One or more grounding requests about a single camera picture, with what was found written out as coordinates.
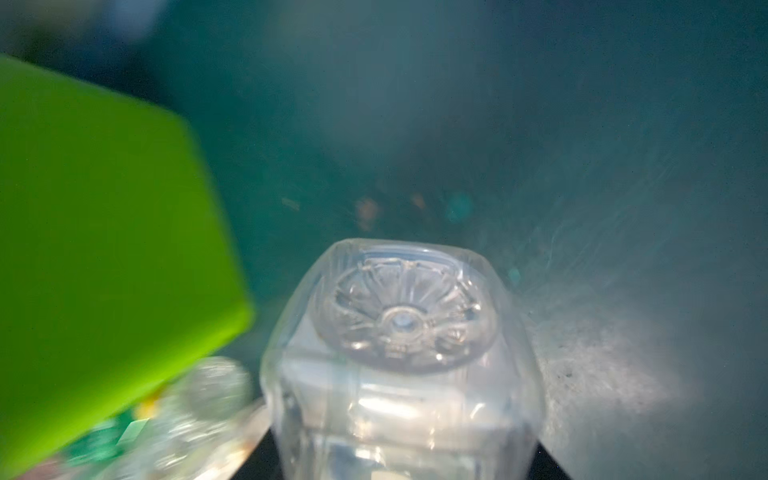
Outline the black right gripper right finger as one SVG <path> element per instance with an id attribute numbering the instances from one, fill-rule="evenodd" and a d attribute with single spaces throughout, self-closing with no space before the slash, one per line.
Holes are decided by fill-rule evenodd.
<path id="1" fill-rule="evenodd" d="M 571 476 L 548 450 L 538 443 L 527 473 L 527 480 L 571 480 Z"/>

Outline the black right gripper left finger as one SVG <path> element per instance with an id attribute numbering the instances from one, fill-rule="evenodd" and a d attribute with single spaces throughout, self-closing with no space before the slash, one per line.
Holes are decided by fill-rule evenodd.
<path id="1" fill-rule="evenodd" d="M 282 468 L 272 432 L 265 436 L 239 467 L 232 480 L 282 480 Z"/>

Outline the clear square plastic bottle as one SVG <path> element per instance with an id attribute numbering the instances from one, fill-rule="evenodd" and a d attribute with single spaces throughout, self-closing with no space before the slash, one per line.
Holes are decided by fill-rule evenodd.
<path id="1" fill-rule="evenodd" d="M 259 374 L 287 479 L 523 479 L 543 379 L 504 283 L 461 248 L 330 246 Z"/>

